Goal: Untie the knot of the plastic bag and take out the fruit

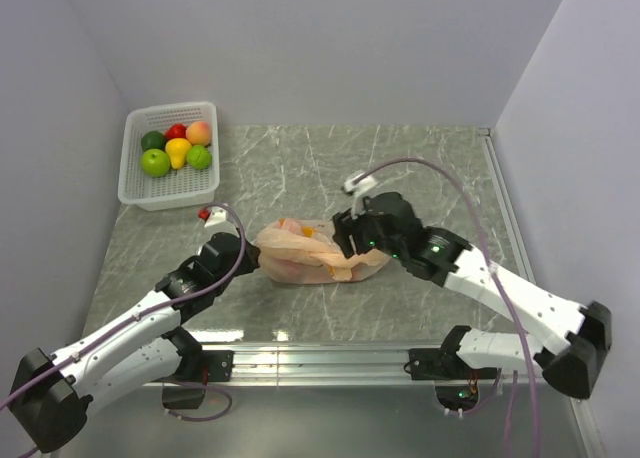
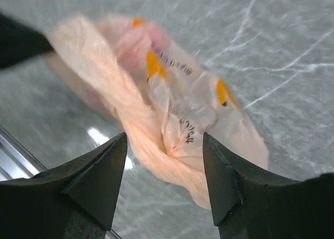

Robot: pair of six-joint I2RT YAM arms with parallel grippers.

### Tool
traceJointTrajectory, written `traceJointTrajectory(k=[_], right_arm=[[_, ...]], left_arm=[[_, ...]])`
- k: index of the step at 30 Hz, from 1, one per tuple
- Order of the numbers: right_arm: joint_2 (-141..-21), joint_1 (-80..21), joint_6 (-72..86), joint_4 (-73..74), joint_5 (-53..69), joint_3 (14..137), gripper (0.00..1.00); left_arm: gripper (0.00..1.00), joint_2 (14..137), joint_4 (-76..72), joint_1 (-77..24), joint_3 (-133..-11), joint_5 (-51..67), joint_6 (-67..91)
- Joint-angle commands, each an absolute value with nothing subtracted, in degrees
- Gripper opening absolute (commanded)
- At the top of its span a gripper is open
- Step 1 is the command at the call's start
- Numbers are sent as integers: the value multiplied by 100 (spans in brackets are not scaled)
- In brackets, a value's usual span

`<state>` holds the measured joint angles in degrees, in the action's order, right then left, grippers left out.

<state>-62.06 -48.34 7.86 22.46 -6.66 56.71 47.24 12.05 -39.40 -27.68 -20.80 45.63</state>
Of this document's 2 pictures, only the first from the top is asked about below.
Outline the translucent orange plastic bag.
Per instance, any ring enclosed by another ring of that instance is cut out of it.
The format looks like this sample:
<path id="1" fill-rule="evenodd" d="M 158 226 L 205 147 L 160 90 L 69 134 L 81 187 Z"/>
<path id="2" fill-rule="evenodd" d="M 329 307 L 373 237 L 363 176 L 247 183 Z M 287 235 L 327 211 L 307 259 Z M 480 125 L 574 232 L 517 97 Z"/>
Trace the translucent orange plastic bag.
<path id="1" fill-rule="evenodd" d="M 389 262 L 378 250 L 346 258 L 333 234 L 328 221 L 285 218 L 272 222 L 254 240 L 260 250 L 260 269 L 278 283 L 318 285 L 360 282 Z"/>

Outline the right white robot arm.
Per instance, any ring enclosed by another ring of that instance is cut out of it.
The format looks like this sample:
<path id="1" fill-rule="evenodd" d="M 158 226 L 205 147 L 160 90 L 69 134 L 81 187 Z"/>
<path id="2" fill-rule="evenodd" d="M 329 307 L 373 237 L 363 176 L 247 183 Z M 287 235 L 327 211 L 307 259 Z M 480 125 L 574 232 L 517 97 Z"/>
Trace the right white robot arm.
<path id="1" fill-rule="evenodd" d="M 351 258 L 377 250 L 411 275 L 493 310 L 517 333 L 456 326 L 443 341 L 440 364 L 462 377 L 471 369 L 540 374 L 556 391 L 589 398 L 612 347 L 612 314 L 593 301 L 561 298 L 488 262 L 482 251 L 444 228 L 425 226 L 397 192 L 365 198 L 360 213 L 333 215 L 333 239 Z"/>

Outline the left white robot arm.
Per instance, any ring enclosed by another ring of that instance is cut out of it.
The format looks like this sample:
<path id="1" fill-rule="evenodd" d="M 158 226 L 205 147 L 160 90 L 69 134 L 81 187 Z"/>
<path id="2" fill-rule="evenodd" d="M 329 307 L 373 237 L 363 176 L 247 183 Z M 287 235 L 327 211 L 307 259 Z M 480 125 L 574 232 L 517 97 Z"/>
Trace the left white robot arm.
<path id="1" fill-rule="evenodd" d="M 35 348 L 17 367 L 4 402 L 37 451 L 69 443 L 90 414 L 135 388 L 162 379 L 203 384 L 209 365 L 186 331 L 237 276 L 259 267 L 259 249 L 216 233 L 195 255 L 165 275 L 130 310 L 54 353 Z"/>

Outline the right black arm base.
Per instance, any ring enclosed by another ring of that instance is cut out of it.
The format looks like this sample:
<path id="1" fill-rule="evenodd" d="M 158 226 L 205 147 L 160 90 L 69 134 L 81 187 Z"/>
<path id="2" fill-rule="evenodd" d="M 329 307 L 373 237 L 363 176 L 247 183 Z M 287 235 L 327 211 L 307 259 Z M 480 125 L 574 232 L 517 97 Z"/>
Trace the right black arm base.
<path id="1" fill-rule="evenodd" d="M 430 381 L 444 411 L 469 412 L 479 403 L 478 373 L 456 355 L 437 348 L 411 348 L 404 372 L 413 381 Z"/>

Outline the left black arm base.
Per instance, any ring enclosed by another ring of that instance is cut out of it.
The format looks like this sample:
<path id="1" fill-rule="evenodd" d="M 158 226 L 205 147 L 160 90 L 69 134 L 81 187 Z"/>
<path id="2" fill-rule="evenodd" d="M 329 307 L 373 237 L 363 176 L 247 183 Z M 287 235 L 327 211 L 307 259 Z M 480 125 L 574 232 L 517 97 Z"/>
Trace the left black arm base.
<path id="1" fill-rule="evenodd" d="M 185 421 L 205 421 L 205 418 L 186 417 L 180 411 L 198 410 L 208 393 L 223 398 L 223 407 L 208 420 L 218 419 L 231 410 L 233 399 L 219 383 L 228 383 L 232 375 L 234 353 L 230 350 L 202 351 L 183 357 L 172 374 L 155 380 L 162 386 L 161 404 L 166 412 Z"/>

